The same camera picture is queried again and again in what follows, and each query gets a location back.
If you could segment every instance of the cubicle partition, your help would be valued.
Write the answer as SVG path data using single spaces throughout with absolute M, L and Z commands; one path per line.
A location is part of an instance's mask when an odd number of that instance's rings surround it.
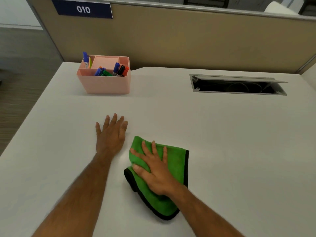
M 147 66 L 303 73 L 316 63 L 316 19 L 123 0 L 113 19 L 58 15 L 52 0 L 28 0 L 66 62 L 128 56 Z

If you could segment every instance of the green cloth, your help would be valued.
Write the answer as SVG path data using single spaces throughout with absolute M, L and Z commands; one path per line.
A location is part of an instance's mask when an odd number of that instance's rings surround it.
M 142 149 L 143 139 L 139 136 L 135 136 L 132 148 L 141 154 L 144 154 Z M 152 153 L 151 142 L 145 141 L 146 146 Z M 163 147 L 165 145 L 156 144 L 157 152 L 162 159 Z M 167 145 L 168 153 L 168 169 L 171 174 L 182 184 L 188 186 L 188 157 L 189 151 Z M 145 170 L 150 172 L 148 165 L 140 158 L 129 152 L 129 159 L 132 164 L 137 164 L 143 167 Z M 158 217 L 164 220 L 170 220 L 174 218 L 178 213 L 179 209 L 167 196 L 159 196 L 152 192 L 148 185 L 141 179 L 133 170 L 132 166 L 124 170 L 124 175 L 130 184 L 133 191 L 137 192 L 144 203 L 156 214 Z

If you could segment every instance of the desk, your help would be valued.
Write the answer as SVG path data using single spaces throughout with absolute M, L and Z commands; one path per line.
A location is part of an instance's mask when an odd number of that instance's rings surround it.
M 316 92 L 295 74 L 145 67 L 131 92 L 87 95 L 63 63 L 0 157 L 0 236 L 30 236 L 95 154 L 95 122 L 129 121 L 94 237 L 194 236 L 163 222 L 125 180 L 139 135 L 190 150 L 189 189 L 246 236 L 315 236 Z M 189 74 L 274 77 L 287 96 L 195 93 Z

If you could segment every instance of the sign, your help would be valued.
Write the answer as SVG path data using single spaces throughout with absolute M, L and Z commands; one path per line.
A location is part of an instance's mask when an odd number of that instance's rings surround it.
M 111 4 L 106 2 L 52 0 L 58 15 L 113 19 Z

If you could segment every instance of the red marker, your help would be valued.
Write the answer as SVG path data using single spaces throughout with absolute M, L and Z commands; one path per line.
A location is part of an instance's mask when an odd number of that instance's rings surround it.
M 122 76 L 126 76 L 129 69 L 130 69 L 130 68 L 127 66 L 127 67 L 125 68 L 125 70 L 124 70 Z

